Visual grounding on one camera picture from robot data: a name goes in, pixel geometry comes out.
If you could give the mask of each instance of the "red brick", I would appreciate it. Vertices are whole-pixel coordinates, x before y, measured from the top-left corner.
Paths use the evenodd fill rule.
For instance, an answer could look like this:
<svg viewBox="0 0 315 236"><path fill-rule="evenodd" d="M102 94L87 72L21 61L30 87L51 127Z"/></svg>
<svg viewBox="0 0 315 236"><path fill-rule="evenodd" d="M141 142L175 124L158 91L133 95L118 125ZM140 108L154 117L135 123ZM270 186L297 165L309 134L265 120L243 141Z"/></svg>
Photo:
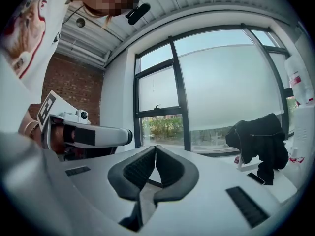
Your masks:
<svg viewBox="0 0 315 236"><path fill-rule="evenodd" d="M46 71L42 101L53 90L75 108L87 111L91 124L99 125L103 77L103 72L96 68L61 54L54 54ZM33 118L36 118L40 107L41 104L30 106L29 112Z"/></svg>

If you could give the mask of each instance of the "black jacket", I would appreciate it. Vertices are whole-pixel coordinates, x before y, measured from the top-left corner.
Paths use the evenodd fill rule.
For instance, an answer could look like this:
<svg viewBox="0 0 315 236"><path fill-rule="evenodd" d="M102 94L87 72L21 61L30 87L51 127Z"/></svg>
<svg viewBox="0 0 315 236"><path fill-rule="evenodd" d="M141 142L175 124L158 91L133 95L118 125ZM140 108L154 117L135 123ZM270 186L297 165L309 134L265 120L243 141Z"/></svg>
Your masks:
<svg viewBox="0 0 315 236"><path fill-rule="evenodd" d="M289 160L284 146L285 134L275 114L252 121L240 121L226 135L226 143L240 150L244 164L259 156L257 175L272 185L274 169L283 169Z"/></svg>

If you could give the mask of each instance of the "water bottle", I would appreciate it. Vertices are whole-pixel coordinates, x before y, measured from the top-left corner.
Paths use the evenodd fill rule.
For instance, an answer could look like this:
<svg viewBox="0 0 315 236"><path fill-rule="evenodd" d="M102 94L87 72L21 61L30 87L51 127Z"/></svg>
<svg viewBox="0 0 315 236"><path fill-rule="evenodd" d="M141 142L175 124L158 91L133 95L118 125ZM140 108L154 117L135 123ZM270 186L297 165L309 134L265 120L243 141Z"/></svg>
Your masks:
<svg viewBox="0 0 315 236"><path fill-rule="evenodd" d="M296 101L301 105L313 102L313 87L302 59L297 55L292 55L285 61L284 66Z"/></svg>

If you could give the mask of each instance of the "corrugated metal ceiling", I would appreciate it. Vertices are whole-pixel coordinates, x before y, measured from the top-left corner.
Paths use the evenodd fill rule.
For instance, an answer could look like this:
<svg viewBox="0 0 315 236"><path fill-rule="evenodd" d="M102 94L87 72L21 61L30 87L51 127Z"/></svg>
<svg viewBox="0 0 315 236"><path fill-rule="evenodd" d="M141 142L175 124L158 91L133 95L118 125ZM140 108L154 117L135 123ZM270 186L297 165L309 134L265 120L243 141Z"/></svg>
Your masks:
<svg viewBox="0 0 315 236"><path fill-rule="evenodd" d="M62 41L58 45L57 52L103 68L107 56L130 36L141 31L144 26L171 12L199 4L243 4L285 18L296 16L285 0L141 0L140 5L146 2L151 5L151 10L134 26L129 25L124 16L118 16L113 18L105 29L102 29L105 18L89 17L83 9L80 9L62 27ZM65 18L79 6L80 4L72 4ZM76 26L75 22L79 17L86 19L86 25L83 28Z"/></svg>

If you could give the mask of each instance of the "white t-shirt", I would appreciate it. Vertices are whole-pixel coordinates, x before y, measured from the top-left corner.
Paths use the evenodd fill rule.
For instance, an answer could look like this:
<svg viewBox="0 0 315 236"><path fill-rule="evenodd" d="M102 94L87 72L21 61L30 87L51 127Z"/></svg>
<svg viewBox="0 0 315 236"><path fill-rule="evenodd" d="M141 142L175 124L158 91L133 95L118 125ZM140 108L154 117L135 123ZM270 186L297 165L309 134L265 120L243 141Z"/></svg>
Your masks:
<svg viewBox="0 0 315 236"><path fill-rule="evenodd" d="M0 131L16 132L30 104L41 103L47 65L68 0L25 0L0 37Z"/></svg>

